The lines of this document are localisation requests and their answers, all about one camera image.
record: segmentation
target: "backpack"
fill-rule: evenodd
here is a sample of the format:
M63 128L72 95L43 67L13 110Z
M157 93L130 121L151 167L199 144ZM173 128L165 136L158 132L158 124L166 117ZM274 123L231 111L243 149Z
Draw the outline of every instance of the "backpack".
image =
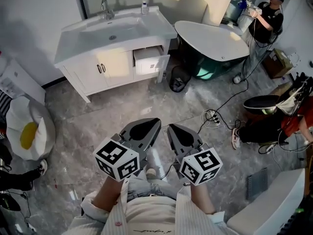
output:
M269 2L264 3L262 9L264 9L264 8L267 7L267 6L269 6ZM277 15L279 15L279 14L283 14L280 9L278 9L278 10L275 11L274 16L277 16ZM269 42L270 42L270 43L274 43L274 42L276 41L276 39L278 38L278 36L279 36L280 34L282 34L282 33L283 33L283 24L280 26L280 28L279 28L278 30L272 31L272 34L271 34L271 36L270 36L270 38L269 38Z

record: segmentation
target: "soap bottle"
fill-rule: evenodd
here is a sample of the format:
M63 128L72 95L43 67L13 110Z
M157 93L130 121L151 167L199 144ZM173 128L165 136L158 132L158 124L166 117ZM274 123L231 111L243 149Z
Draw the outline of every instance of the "soap bottle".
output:
M141 14L142 15L147 15L149 13L149 7L147 6L147 1L143 0L142 1L142 6L141 6Z

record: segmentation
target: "bathroom vanity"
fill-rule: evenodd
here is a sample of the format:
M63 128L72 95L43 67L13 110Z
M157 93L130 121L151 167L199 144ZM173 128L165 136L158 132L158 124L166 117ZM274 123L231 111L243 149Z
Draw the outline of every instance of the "bathroom vanity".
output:
M60 69L79 95L88 96L117 86L157 77L161 82L170 55L174 28L158 6L147 15L140 8L117 11L62 29L55 67Z

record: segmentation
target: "sink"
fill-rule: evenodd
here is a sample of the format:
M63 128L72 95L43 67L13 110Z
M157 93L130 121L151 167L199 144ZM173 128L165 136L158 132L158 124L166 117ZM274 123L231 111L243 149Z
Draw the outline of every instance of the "sink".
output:
M158 6L149 7L147 15L141 14L141 8L115 11L110 20L98 15L63 28L54 63L96 49L127 51L135 46L149 47L149 43L161 45L176 37Z

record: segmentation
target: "cabinet handle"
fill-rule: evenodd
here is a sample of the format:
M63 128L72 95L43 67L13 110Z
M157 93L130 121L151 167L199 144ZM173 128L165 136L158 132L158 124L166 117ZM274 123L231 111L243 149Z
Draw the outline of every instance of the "cabinet handle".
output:
M97 65L97 67L98 67L98 71L99 71L99 73L101 74L101 73L102 73L102 71L101 71L101 69L100 69L100 66L99 66L99 65Z
M107 71L106 67L103 64L101 64L101 67L102 67L103 72Z

